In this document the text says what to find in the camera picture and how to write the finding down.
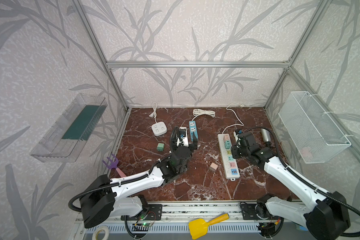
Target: blue power strip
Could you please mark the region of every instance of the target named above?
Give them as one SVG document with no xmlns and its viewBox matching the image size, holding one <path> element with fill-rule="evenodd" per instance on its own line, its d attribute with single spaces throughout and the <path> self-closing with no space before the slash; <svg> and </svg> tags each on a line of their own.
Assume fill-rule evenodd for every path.
<svg viewBox="0 0 360 240">
<path fill-rule="evenodd" d="M 197 128 L 195 121 L 189 121 L 189 132 L 191 133 L 191 142 L 193 142 L 193 136 L 195 135 L 197 139 L 199 136 L 197 135 Z"/>
</svg>

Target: roll of tape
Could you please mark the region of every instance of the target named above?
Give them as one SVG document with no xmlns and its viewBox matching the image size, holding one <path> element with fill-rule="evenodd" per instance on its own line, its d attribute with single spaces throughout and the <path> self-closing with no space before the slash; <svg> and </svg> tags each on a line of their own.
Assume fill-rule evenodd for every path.
<svg viewBox="0 0 360 240">
<path fill-rule="evenodd" d="M 100 228 L 97 228 L 96 231 L 93 233 L 92 235 L 92 240 L 98 240 L 97 239 L 97 236 L 99 235 L 99 233 L 101 231 L 104 231 L 105 232 L 105 236 L 102 240 L 107 240 L 108 237 L 109 237 L 109 228 L 105 225 L 101 226 Z"/>
</svg>

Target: wall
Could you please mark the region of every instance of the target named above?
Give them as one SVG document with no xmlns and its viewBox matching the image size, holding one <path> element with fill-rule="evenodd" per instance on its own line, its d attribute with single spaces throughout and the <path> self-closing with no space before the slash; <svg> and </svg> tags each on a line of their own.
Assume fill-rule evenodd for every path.
<svg viewBox="0 0 360 240">
<path fill-rule="evenodd" d="M 108 61 L 288 60 L 319 1 L 83 0 Z M 131 106 L 263 106 L 281 69 L 113 69 Z"/>
<path fill-rule="evenodd" d="M 332 1 L 294 68 L 360 141 L 360 1 Z M 294 169 L 327 190 L 340 192 L 360 210 L 360 163 L 351 151 L 325 163 L 306 164 L 278 117 L 289 93 L 301 90 L 287 77 L 267 109 L 284 152 Z M 360 217 L 351 213 L 350 218 L 348 232 L 360 230 Z"/>
<path fill-rule="evenodd" d="M 108 107 L 74 163 L 29 155 L 78 93 Z M 70 1 L 0 1 L 0 239 L 65 239 L 124 115 Z"/>
</svg>

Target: square white power strip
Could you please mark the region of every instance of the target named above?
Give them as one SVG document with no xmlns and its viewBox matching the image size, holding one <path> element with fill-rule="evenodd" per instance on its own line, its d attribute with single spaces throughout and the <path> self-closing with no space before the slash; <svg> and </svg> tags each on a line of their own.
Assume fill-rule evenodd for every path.
<svg viewBox="0 0 360 240">
<path fill-rule="evenodd" d="M 154 125 L 152 125 L 152 131 L 154 132 L 154 135 L 160 136 L 167 132 L 167 126 L 164 122 L 156 122 Z"/>
</svg>

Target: red marble tabletop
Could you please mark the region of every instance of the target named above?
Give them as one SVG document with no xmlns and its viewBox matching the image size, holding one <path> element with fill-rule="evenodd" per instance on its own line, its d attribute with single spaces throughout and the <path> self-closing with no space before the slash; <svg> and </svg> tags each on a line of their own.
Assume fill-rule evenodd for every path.
<svg viewBox="0 0 360 240">
<path fill-rule="evenodd" d="M 291 195 L 281 182 L 270 176 L 258 167 L 250 165 L 246 159 L 237 160 L 240 169 L 240 178 L 231 181 L 225 178 L 223 163 L 220 157 L 220 148 L 217 134 L 231 124 L 239 123 L 232 111 L 225 108 L 203 108 L 216 112 L 216 117 L 208 115 L 195 119 L 199 136 L 199 148 L 193 153 L 187 172 L 183 173 L 175 182 L 163 187 L 144 190 L 148 201 L 174 200 L 255 200 L 270 193 L 282 199 Z M 263 108 L 233 108 L 244 127 L 243 130 L 264 126 L 271 128 L 271 124 Z M 134 108 L 127 122 L 122 141 L 117 152 L 120 160 L 119 167 L 126 175 L 132 175 L 148 170 L 158 158 L 168 155 L 169 137 L 174 126 L 186 126 L 192 120 L 193 108 L 158 108 L 157 122 L 163 121 L 168 132 L 155 137 L 151 126 L 155 123 L 149 117 L 152 108 Z M 226 130 L 234 139 L 234 127 Z M 260 129 L 254 129 L 254 135 L 260 145 L 264 145 Z M 164 143 L 164 151 L 156 150 L 159 142 Z M 209 170 L 214 162 L 218 165 L 216 172 Z M 119 177 L 113 169 L 110 177 Z"/>
</svg>

